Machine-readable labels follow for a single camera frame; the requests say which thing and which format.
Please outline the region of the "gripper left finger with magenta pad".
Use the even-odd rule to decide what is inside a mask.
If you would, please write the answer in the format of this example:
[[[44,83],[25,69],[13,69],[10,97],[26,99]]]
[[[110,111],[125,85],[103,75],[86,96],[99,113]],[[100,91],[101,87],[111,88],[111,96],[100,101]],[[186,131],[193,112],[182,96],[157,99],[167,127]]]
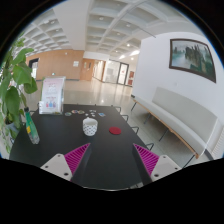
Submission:
[[[74,173],[79,168],[89,147],[90,144],[87,143],[73,149],[65,155],[58,153],[42,165],[41,169],[70,181]]]

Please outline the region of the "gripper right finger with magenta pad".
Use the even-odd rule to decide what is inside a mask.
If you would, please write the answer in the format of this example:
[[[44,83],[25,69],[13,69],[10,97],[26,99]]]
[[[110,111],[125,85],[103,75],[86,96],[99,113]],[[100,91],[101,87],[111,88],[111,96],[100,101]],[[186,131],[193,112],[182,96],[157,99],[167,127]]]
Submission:
[[[145,180],[157,181],[180,170],[180,167],[167,155],[158,156],[138,144],[133,145],[133,153]]]

